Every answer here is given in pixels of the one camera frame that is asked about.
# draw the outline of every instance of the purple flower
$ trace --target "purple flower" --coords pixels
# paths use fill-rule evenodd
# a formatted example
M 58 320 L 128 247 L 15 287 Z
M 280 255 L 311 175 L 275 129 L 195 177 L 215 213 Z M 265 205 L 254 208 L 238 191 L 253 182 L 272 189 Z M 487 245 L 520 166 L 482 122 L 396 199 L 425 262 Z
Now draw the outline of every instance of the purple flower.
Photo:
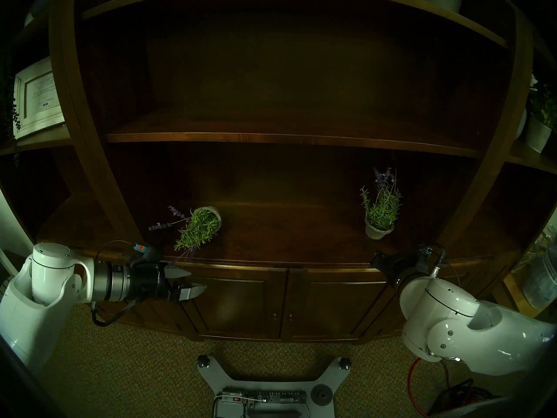
M 391 168 L 387 168 L 385 173 L 380 173 L 377 169 L 373 170 L 375 171 L 375 187 L 377 188 L 377 191 L 387 189 L 393 184 L 396 186 L 397 178 L 391 172 Z
M 180 217 L 181 219 L 185 220 L 185 216 L 178 211 L 176 208 L 174 208 L 172 205 L 168 206 L 170 208 L 170 210 L 172 211 L 172 215 Z
M 171 226 L 172 223 L 163 223 L 162 225 L 160 224 L 160 222 L 158 222 L 156 225 L 153 226 L 149 226 L 149 230 L 150 231 L 154 231 L 156 229 L 164 229 L 165 227 L 169 227 Z

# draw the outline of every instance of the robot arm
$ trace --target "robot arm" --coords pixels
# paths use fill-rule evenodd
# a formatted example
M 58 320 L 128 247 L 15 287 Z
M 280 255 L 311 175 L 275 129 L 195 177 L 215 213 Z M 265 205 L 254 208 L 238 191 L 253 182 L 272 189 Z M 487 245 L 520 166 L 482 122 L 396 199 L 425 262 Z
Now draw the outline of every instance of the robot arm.
M 427 272 L 427 248 L 414 255 L 376 254 L 407 321 L 402 342 L 427 361 L 456 359 L 473 372 L 501 375 L 531 367 L 553 339 L 555 325 L 486 301 Z
M 147 251 L 128 264 L 94 261 L 60 244 L 39 243 L 0 302 L 0 334 L 36 373 L 54 350 L 75 303 L 93 303 L 95 320 L 96 301 L 159 298 L 177 302 L 205 290 L 204 285 L 170 285 L 168 279 L 190 273 L 158 262 L 160 257 Z M 83 280 L 74 273 L 76 264 L 85 268 Z

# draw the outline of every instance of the green leaves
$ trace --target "green leaves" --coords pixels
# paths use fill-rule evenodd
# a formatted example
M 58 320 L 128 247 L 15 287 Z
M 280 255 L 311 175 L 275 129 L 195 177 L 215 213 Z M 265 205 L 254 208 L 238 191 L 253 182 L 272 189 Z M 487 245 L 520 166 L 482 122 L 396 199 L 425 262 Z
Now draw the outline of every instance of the green leaves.
M 557 98 L 547 84 L 530 92 L 530 104 L 530 113 L 535 119 L 552 130 L 557 127 Z
M 379 190 L 375 203 L 371 205 L 368 191 L 362 187 L 361 196 L 364 199 L 362 206 L 369 223 L 380 231 L 387 231 L 398 218 L 401 208 L 401 194 L 394 188 Z
M 174 250 L 197 249 L 211 241 L 218 229 L 217 216 L 211 211 L 197 208 L 192 212 L 192 219 L 186 229 L 180 229 L 182 236 L 174 245 Z

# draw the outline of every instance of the white picture frame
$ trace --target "white picture frame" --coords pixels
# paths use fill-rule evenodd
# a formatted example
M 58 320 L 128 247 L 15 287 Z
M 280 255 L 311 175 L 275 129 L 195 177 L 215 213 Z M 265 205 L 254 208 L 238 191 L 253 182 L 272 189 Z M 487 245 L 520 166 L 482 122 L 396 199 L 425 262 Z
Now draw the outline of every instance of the white picture frame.
M 13 96 L 21 128 L 13 123 L 16 139 L 65 122 L 52 74 L 50 57 L 20 71 L 14 81 Z

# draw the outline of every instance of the red cable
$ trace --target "red cable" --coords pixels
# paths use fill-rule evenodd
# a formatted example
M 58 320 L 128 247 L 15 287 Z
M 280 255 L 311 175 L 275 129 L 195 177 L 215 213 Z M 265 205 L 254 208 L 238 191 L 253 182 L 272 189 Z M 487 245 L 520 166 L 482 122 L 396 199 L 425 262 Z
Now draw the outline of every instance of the red cable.
M 416 410 L 422 414 L 422 416 L 427 416 L 426 414 L 424 414 L 422 412 L 422 410 L 418 407 L 418 405 L 416 404 L 416 402 L 414 401 L 414 397 L 412 397 L 412 373 L 414 372 L 414 369 L 416 368 L 416 366 L 418 365 L 418 363 L 421 361 L 421 358 L 418 358 L 414 361 L 414 364 L 412 364 L 411 368 L 410 368 L 410 373 L 408 373 L 408 394 L 410 395 L 410 400 L 412 400 L 412 404 L 414 405 L 414 407 L 416 408 Z

